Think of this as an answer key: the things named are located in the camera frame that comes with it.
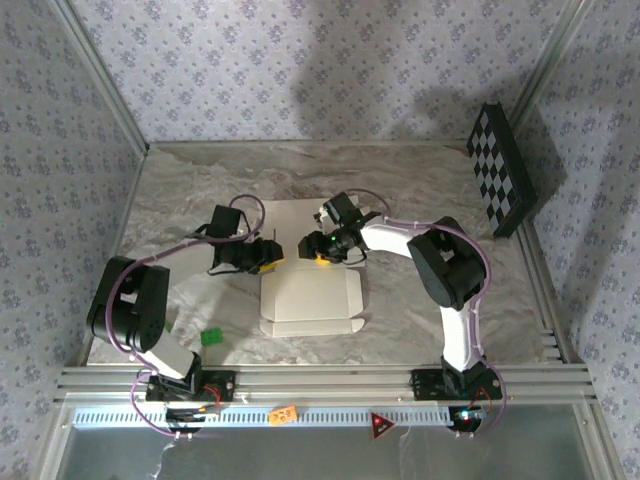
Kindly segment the aluminium corner post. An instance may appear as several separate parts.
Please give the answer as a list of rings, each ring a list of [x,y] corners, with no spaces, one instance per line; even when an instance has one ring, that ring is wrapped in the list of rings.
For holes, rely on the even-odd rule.
[[[139,154],[146,154],[148,144],[71,0],[46,0],[46,2],[59,20],[69,42],[114,115],[121,131]]]
[[[511,109],[508,120],[515,136],[526,126],[539,98],[562,63],[580,26],[596,0],[566,0],[527,81]]]

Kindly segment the black white checkerboard panel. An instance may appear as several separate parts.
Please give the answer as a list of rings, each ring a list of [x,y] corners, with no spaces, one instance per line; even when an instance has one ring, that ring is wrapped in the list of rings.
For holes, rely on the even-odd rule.
[[[493,236],[509,238],[537,194],[499,102],[482,106],[466,148]]]

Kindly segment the aluminium front rail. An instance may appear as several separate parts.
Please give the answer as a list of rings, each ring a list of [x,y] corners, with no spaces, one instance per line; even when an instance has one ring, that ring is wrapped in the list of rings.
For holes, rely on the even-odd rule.
[[[255,406],[408,405],[413,402],[409,365],[234,366],[232,404]],[[596,392],[583,364],[501,366],[511,404],[594,403]],[[56,402],[123,403],[138,368],[90,365],[63,371]]]

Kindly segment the blue circuit board with lights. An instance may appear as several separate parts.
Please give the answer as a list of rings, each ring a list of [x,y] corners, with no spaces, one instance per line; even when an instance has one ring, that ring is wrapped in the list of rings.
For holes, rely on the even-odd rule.
[[[450,407],[449,416],[452,424],[449,429],[456,434],[474,434],[487,418],[487,412],[479,406]]]

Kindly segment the white lilac paper box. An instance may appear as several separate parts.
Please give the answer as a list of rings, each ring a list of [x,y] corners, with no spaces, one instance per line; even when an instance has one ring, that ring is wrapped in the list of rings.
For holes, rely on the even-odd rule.
[[[298,244],[318,225],[323,198],[265,203],[262,237],[281,245],[284,259],[261,276],[260,328],[272,338],[345,335],[365,325],[360,272],[301,259]]]

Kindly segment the orange paper tag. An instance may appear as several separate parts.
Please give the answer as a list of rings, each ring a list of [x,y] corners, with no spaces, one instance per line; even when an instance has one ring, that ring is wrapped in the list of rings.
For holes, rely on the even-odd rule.
[[[267,419],[270,426],[281,426],[296,422],[298,419],[297,409],[295,406],[279,407],[271,410]]]

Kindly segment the red triangle warning sticker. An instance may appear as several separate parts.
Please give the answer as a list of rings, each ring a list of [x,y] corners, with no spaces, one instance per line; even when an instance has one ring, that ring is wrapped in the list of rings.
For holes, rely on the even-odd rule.
[[[376,412],[370,413],[370,423],[374,440],[381,438],[396,426],[394,421]]]

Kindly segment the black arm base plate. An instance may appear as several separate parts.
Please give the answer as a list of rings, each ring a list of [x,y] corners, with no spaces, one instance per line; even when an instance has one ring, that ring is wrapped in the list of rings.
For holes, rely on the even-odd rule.
[[[159,402],[230,402],[236,386],[232,370],[203,370],[184,379],[155,375],[148,381],[145,400]]]
[[[464,372],[451,368],[414,369],[410,375],[410,386],[416,401],[471,401],[483,392],[491,400],[503,398],[497,375],[482,364]]]

